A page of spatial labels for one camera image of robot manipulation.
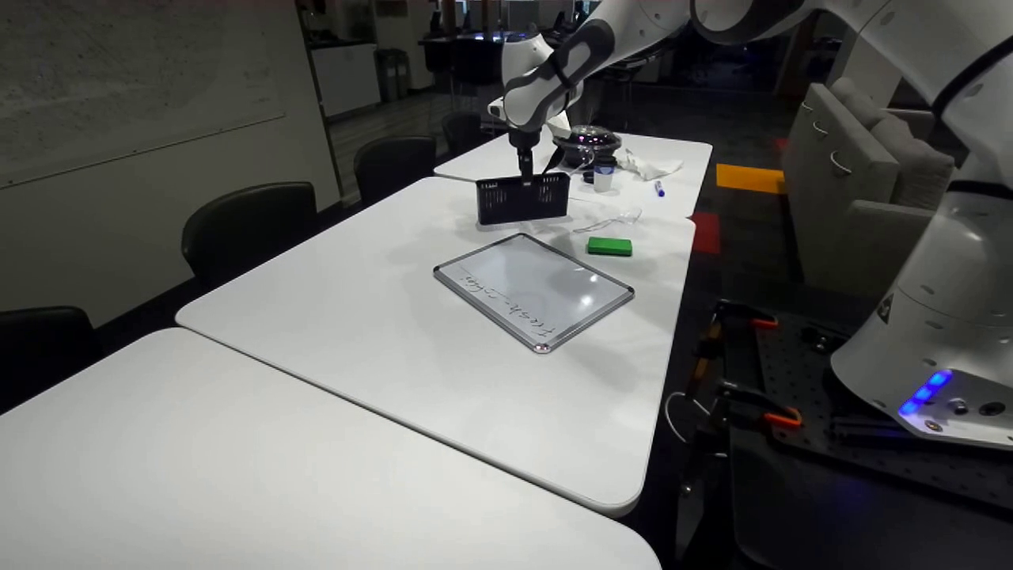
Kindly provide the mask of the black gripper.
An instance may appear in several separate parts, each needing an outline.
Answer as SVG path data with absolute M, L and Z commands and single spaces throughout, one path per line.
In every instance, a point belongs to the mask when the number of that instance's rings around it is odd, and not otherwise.
M 533 146 L 537 143 L 544 121 L 548 121 L 548 112 L 544 112 L 544 108 L 510 112 L 510 113 L 506 113 L 510 143 L 517 146 L 519 178 L 533 178 L 533 173 L 536 173 Z

